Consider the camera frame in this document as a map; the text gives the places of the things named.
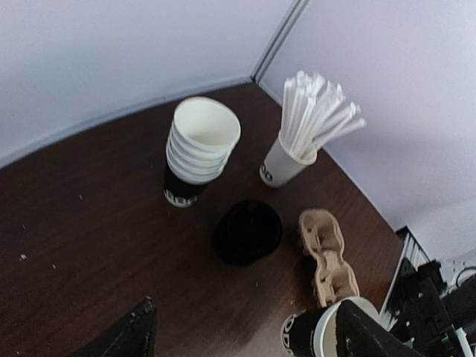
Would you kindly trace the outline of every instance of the black cup lid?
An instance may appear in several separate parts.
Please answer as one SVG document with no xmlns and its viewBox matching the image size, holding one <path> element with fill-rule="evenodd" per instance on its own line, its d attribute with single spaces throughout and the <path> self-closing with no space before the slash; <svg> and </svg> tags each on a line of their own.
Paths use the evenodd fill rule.
<svg viewBox="0 0 476 357">
<path fill-rule="evenodd" d="M 213 245 L 227 263 L 249 264 L 272 253 L 280 244 L 280 217 L 264 202 L 243 201 L 222 218 L 213 235 Z"/>
</svg>

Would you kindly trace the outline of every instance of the black paper cup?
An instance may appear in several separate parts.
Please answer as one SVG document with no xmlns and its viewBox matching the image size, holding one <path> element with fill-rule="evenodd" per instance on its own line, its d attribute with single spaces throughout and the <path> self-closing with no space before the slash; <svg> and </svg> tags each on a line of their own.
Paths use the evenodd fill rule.
<svg viewBox="0 0 476 357">
<path fill-rule="evenodd" d="M 247 265 L 275 251 L 283 236 L 280 217 L 269 205 L 243 201 L 234 205 L 213 233 L 213 247 L 225 263 Z"/>
<path fill-rule="evenodd" d="M 373 320 L 379 321 L 375 306 L 363 297 L 347 297 Z M 281 342 L 296 357 L 337 357 L 335 316 L 341 302 L 289 316 L 281 327 Z"/>
<path fill-rule="evenodd" d="M 190 184 L 181 180 L 165 161 L 164 195 L 168 202 L 179 208 L 190 207 L 199 199 L 199 194 L 208 186 L 204 184 Z"/>
</svg>

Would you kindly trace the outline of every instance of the wooden table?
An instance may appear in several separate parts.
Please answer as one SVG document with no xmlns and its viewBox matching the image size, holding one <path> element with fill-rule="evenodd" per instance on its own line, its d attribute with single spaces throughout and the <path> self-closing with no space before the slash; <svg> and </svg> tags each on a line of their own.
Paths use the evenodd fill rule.
<svg viewBox="0 0 476 357">
<path fill-rule="evenodd" d="M 146 295 L 158 307 L 157 356 L 286 356 L 283 320 L 314 306 L 314 267 L 297 247 L 307 208 L 335 214 L 362 296 L 382 305 L 402 243 L 364 195 L 324 151 L 285 187 L 266 187 L 258 168 L 280 107 L 252 84 L 209 96 L 236 112 L 242 138 L 191 208 L 174 208 L 161 190 L 177 102 L 0 171 L 0 356 L 63 356 Z M 285 236 L 271 256 L 237 268 L 215 255 L 210 235 L 243 199 L 272 205 Z"/>
</svg>

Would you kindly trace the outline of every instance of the straw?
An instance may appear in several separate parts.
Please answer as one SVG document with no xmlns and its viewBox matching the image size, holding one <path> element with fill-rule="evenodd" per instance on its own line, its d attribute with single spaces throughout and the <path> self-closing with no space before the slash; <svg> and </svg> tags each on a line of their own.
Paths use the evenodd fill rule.
<svg viewBox="0 0 476 357">
<path fill-rule="evenodd" d="M 360 107 L 354 102 L 335 112 L 345 101 L 340 84 L 315 72 L 299 71 L 284 83 L 280 142 L 290 155 L 302 158 L 331 140 L 366 126 L 356 119 Z"/>
</svg>

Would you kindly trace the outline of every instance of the black object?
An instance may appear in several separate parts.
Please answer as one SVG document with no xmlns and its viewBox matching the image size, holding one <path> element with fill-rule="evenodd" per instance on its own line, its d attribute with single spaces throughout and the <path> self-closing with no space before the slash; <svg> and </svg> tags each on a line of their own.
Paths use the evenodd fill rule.
<svg viewBox="0 0 476 357">
<path fill-rule="evenodd" d="M 234 205 L 213 233 L 213 247 L 225 263 L 246 265 L 275 251 L 283 236 L 280 217 L 269 205 L 243 201 Z"/>
<path fill-rule="evenodd" d="M 464 356 L 452 320 L 429 277 L 418 284 L 418 297 L 405 302 L 390 333 L 402 342 L 413 339 L 413 348 L 424 356 Z"/>
<path fill-rule="evenodd" d="M 443 298 L 451 322 L 462 327 L 470 344 L 476 343 L 476 275 L 465 280 Z"/>
<path fill-rule="evenodd" d="M 149 298 L 70 357 L 154 357 L 157 312 Z"/>
<path fill-rule="evenodd" d="M 411 298 L 417 298 L 420 290 L 419 284 L 426 278 L 429 278 L 440 295 L 447 287 L 440 273 L 441 263 L 432 260 L 415 269 L 408 258 L 403 258 L 400 264 L 399 273 L 395 281 L 387 308 L 398 315 L 403 311 L 406 301 Z"/>
<path fill-rule="evenodd" d="M 330 306 L 288 317 L 281 329 L 281 341 L 289 354 L 297 357 L 316 356 L 314 349 L 315 328 L 328 308 Z"/>
<path fill-rule="evenodd" d="M 338 357 L 422 357 L 405 346 L 350 300 L 337 310 Z"/>
<path fill-rule="evenodd" d="M 178 207 L 188 207 L 199 199 L 199 194 L 208 186 L 206 184 L 189 184 L 179 179 L 165 161 L 164 170 L 164 194 L 175 202 Z"/>
</svg>

